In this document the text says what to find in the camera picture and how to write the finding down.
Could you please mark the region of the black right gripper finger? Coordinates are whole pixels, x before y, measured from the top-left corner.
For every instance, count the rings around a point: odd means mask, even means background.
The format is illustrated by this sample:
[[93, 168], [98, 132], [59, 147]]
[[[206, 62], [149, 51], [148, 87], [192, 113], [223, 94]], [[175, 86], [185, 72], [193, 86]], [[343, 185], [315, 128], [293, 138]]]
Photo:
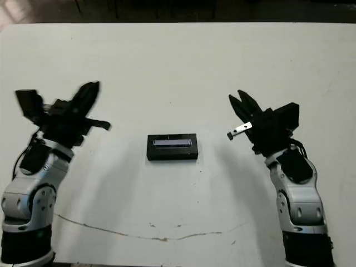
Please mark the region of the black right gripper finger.
[[229, 95], [229, 101], [235, 114], [243, 123], [247, 123], [251, 120], [249, 101], [246, 97], [240, 94], [240, 99], [237, 99], [233, 95]]
[[243, 90], [238, 90], [238, 94], [239, 96], [240, 94], [243, 95], [249, 101], [249, 112], [251, 114], [251, 117], [262, 112], [262, 109], [260, 108], [258, 103], [248, 93]]

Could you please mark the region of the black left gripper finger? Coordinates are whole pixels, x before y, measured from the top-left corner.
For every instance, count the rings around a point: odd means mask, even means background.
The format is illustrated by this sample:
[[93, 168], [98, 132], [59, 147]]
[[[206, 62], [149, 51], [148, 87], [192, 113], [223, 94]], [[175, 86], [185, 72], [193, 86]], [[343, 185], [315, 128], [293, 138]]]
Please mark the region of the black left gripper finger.
[[88, 112], [93, 105], [93, 82], [82, 85], [71, 100], [71, 112]]
[[[93, 105], [94, 105], [96, 102], [97, 96], [100, 92], [100, 82], [99, 81], [93, 82], [92, 90], [93, 90]], [[79, 112], [79, 114], [83, 117], [86, 117], [88, 113], [89, 113], [89, 111], [88, 112]]]

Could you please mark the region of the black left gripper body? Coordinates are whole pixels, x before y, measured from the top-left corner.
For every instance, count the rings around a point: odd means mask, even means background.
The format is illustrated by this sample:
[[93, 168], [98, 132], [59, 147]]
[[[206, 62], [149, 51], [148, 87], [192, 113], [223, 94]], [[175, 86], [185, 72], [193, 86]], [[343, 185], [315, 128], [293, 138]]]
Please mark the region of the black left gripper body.
[[108, 121], [71, 114], [68, 111], [70, 104], [70, 101], [57, 99], [44, 113], [44, 120], [39, 127], [44, 139], [54, 141], [66, 148], [73, 148], [82, 145], [84, 137], [93, 127], [110, 130], [111, 124]]

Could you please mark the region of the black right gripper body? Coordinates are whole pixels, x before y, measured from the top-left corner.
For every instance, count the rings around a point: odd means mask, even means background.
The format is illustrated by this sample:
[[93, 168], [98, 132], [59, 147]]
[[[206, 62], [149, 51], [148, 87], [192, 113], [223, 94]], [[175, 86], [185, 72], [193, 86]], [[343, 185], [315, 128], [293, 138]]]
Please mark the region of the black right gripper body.
[[293, 110], [279, 108], [267, 109], [254, 115], [247, 123], [234, 128], [227, 133], [229, 140], [245, 133], [253, 144], [255, 154], [270, 156], [290, 146], [290, 137], [293, 134]]

